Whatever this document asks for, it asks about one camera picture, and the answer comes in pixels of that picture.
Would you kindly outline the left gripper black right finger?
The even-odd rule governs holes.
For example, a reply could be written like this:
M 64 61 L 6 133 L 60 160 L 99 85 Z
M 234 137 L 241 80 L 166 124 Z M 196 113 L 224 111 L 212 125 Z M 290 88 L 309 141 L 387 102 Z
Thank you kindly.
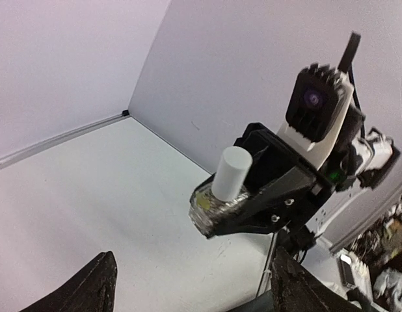
M 347 312 L 361 309 L 324 286 L 283 248 L 272 263 L 271 292 L 275 311 Z

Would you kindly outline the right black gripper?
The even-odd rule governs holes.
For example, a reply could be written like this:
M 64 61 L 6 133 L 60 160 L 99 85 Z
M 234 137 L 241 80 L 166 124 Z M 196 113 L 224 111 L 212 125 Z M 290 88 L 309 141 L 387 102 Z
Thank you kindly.
M 252 156 L 244 186 L 250 193 L 239 214 L 217 236 L 299 231 L 332 196 L 333 184 L 262 123 L 250 123 L 234 146 Z

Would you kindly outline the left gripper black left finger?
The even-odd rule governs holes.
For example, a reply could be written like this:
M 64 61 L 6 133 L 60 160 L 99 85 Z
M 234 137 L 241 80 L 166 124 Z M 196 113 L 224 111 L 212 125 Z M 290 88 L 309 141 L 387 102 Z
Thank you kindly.
M 23 311 L 113 311 L 117 273 L 112 251 L 101 252 L 62 286 Z

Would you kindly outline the clear nail polish bottle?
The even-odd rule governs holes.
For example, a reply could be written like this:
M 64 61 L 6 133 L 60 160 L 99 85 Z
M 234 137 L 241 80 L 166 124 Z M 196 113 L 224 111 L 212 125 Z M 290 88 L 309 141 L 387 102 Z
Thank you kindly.
M 214 177 L 215 175 L 210 176 L 197 186 L 189 200 L 189 218 L 195 228 L 207 239 L 217 236 L 221 225 L 238 215 L 241 206 L 250 196 L 249 191 L 242 186 L 234 200 L 218 200 L 211 190 Z

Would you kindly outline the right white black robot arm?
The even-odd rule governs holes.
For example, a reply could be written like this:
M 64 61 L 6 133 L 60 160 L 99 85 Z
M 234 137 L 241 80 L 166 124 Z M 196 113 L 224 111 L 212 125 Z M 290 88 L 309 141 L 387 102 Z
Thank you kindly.
M 262 123 L 248 124 L 235 141 L 253 157 L 242 198 L 210 208 L 204 235 L 277 233 L 277 244 L 290 255 L 312 248 L 323 231 L 311 231 L 306 223 L 328 199 L 355 181 L 362 189 L 375 189 L 400 156 L 394 141 L 376 128 L 359 136 L 363 120 L 358 109 L 348 109 L 334 149 L 319 170 Z

